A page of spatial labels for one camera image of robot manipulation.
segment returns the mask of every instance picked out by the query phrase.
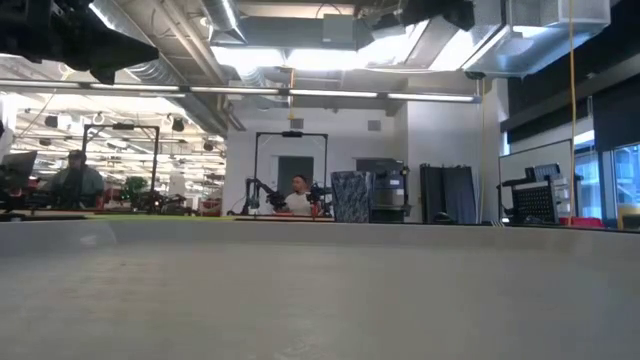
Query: person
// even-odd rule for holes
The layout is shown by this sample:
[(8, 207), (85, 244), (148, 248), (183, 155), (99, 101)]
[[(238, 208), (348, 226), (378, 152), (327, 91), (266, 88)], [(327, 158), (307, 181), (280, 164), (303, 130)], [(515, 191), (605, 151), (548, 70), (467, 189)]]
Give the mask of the person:
[(293, 193), (284, 199), (287, 208), (296, 216), (311, 216), (311, 203), (307, 200), (307, 192), (309, 186), (307, 178), (304, 175), (296, 175), (293, 177)]
[(53, 193), (57, 206), (74, 208), (79, 202), (85, 207), (95, 206), (96, 198), (104, 191), (102, 176), (85, 164), (87, 157), (82, 151), (72, 150), (67, 158), (67, 168), (51, 178), (47, 190)]

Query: black metal frame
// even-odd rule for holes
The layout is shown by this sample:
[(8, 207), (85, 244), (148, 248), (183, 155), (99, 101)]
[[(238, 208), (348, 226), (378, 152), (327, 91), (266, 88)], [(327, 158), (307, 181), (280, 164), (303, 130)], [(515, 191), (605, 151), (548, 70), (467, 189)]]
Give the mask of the black metal frame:
[[(98, 132), (96, 132), (91, 138), (89, 138), (89, 130), (92, 128), (98, 128)], [(158, 144), (160, 142), (160, 127), (152, 126), (152, 125), (133, 125), (133, 124), (122, 124), (116, 123), (113, 125), (94, 125), (94, 124), (85, 124), (84, 126), (84, 134), (82, 135), (82, 153), (87, 155), (87, 144), (91, 142), (98, 134), (104, 129), (113, 129), (113, 130), (135, 130), (135, 129), (151, 129), (156, 131), (156, 137), (153, 143), (153, 167), (151, 169), (151, 192), (155, 191), (156, 187), (156, 169), (158, 167)], [(83, 177), (80, 177), (80, 186), (78, 192), (82, 191), (82, 180)], [(150, 196), (151, 208), (153, 207), (153, 196)]]
[[(329, 134), (320, 134), (320, 133), (303, 133), (297, 131), (283, 131), (283, 132), (257, 132), (256, 133), (256, 144), (253, 153), (253, 178), (258, 178), (258, 143), (260, 141), (260, 137), (262, 135), (277, 135), (282, 136), (283, 138), (302, 138), (305, 136), (313, 136), (313, 137), (322, 137), (324, 138), (324, 184), (323, 186), (327, 186), (327, 149), (329, 145)], [(253, 188), (253, 196), (257, 198), (258, 189), (256, 187)], [(324, 194), (325, 202), (327, 201), (327, 194)]]

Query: door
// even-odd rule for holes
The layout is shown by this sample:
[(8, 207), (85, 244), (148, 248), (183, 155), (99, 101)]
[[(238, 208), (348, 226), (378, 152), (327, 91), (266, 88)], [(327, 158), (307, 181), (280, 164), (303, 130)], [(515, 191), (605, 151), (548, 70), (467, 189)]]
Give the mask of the door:
[(278, 191), (287, 196), (293, 192), (291, 181), (296, 175), (304, 175), (308, 185), (313, 182), (313, 157), (280, 156), (278, 157)]

